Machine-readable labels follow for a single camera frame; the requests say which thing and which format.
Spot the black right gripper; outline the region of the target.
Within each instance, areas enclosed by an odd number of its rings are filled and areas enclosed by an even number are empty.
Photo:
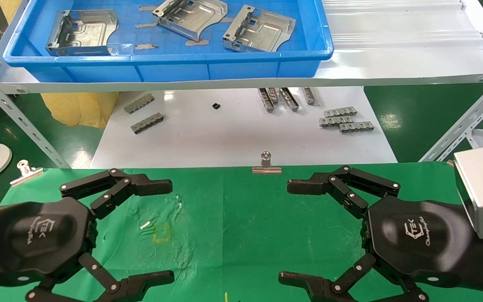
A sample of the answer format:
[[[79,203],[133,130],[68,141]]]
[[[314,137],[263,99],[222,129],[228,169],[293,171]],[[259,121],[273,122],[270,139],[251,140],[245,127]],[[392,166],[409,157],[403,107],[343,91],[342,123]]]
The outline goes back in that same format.
[[[315,172],[308,180],[289,180],[290,194],[328,194],[355,218],[366,218],[365,249],[370,254],[336,281],[281,271],[279,283],[303,288],[311,302],[356,302],[349,290],[376,266],[378,273],[391,283],[399,282],[404,291],[378,302],[429,302],[428,294],[414,281],[483,291],[483,239],[473,230],[464,207],[401,200],[396,197],[400,188],[397,182],[350,166]],[[369,207],[353,189],[383,199]]]

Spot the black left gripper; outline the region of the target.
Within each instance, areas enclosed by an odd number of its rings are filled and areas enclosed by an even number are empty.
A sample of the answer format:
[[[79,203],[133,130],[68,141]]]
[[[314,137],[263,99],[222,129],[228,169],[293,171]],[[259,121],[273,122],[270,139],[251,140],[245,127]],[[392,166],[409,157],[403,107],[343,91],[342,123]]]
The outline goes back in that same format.
[[[90,254],[97,235],[90,209],[71,197],[0,206],[0,286],[41,281],[28,292],[27,302],[78,302],[52,289],[83,267],[105,289],[96,302],[140,302],[150,287],[174,282],[171,270],[117,281]]]

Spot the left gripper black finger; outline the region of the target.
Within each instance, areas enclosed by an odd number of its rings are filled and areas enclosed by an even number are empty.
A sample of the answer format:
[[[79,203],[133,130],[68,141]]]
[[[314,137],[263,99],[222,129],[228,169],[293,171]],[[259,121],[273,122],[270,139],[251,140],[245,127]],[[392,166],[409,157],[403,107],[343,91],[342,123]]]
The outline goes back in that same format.
[[[169,194],[173,191],[173,184],[169,179],[150,180],[145,174],[127,174],[119,169],[110,169],[65,183],[60,191],[62,197],[77,200],[102,193],[90,204],[90,210],[94,218],[104,219],[132,195]]]

